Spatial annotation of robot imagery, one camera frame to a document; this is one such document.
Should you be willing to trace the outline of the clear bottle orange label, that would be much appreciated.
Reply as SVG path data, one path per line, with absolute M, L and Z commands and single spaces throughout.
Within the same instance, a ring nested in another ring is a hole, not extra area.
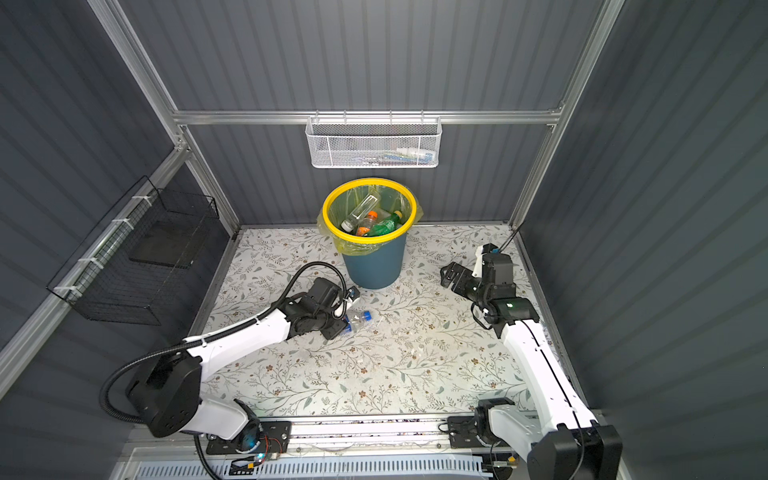
M 378 221 L 379 215 L 377 211 L 369 211 L 366 216 L 358 223 L 355 235 L 360 237 L 369 235 L 371 230 L 378 224 Z

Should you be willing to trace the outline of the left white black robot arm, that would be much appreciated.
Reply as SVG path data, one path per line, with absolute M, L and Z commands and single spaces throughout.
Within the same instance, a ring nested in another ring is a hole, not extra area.
M 293 337 L 315 331 L 327 339 L 337 337 L 348 327 L 346 309 L 359 297 L 355 286 L 342 289 L 317 278 L 309 291 L 276 301 L 259 315 L 185 340 L 199 341 L 198 346 L 144 363 L 126 396 L 156 438 L 206 434 L 230 443 L 238 453 L 263 451 L 267 434 L 250 407 L 242 400 L 203 394 L 202 384 L 241 358 Z

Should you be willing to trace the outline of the blue bin yellow rim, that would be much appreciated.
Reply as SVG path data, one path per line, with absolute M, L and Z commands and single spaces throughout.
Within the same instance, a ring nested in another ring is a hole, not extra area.
M 377 213 L 379 221 L 390 216 L 387 212 L 377 211 Z M 403 238 L 368 255 L 347 256 L 337 251 L 343 257 L 351 280 L 365 289 L 382 289 L 394 283 L 403 265 L 408 233 Z

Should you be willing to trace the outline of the small green bottle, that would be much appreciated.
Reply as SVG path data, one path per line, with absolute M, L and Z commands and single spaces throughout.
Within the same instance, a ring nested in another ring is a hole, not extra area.
M 403 214 L 401 211 L 394 211 L 387 218 L 374 224 L 367 232 L 369 237 L 379 237 L 388 235 L 396 231 L 402 224 Z

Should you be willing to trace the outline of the clear bottle blue label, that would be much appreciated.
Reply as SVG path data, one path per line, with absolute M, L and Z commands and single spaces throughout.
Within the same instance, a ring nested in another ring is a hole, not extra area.
M 345 333 L 362 332 L 373 324 L 373 315 L 370 311 L 348 311 L 345 315 Z

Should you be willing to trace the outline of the blue tube in basket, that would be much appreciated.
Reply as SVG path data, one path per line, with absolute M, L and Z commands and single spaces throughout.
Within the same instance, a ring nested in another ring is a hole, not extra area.
M 359 161 L 362 164 L 367 165 L 384 165 L 384 166 L 422 166 L 430 165 L 434 160 L 432 154 L 426 155 L 405 155 L 405 154 L 392 154 L 385 153 L 378 156 L 366 156 L 356 157 L 355 161 Z

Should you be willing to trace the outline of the clear bottle green label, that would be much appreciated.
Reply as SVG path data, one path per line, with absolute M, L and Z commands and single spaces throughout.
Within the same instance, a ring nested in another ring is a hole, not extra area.
M 369 193 L 341 222 L 340 228 L 343 232 L 354 234 L 358 225 L 374 211 L 380 202 L 380 195 L 377 192 Z

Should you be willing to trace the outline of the yellow-green bin liner bag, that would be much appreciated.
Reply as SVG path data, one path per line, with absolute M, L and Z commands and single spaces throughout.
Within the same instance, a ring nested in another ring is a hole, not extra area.
M 374 210 L 389 215 L 398 211 L 403 215 L 398 228 L 384 235 L 366 237 L 355 235 L 355 224 L 353 231 L 347 233 L 342 229 L 342 222 L 371 195 L 377 199 L 372 206 Z M 403 238 L 422 216 L 420 203 L 407 187 L 393 180 L 370 177 L 349 181 L 333 190 L 323 203 L 317 224 L 319 231 L 332 239 L 339 253 L 364 256 Z

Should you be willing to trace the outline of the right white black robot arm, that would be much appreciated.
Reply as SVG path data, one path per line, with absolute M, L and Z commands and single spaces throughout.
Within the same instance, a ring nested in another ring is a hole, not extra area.
M 440 275 L 518 361 L 534 403 L 525 413 L 507 398 L 479 401 L 472 417 L 448 419 L 452 447 L 503 443 L 522 457 L 532 479 L 617 478 L 623 442 L 613 426 L 599 423 L 555 359 L 536 309 L 517 294 L 511 257 L 486 244 L 474 268 L 451 262 Z

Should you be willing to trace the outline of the aluminium rail base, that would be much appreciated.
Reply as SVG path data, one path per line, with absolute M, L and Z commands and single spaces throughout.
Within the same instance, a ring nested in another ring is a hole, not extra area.
M 529 479 L 477 415 L 265 418 L 246 450 L 211 434 L 134 444 L 116 479 Z

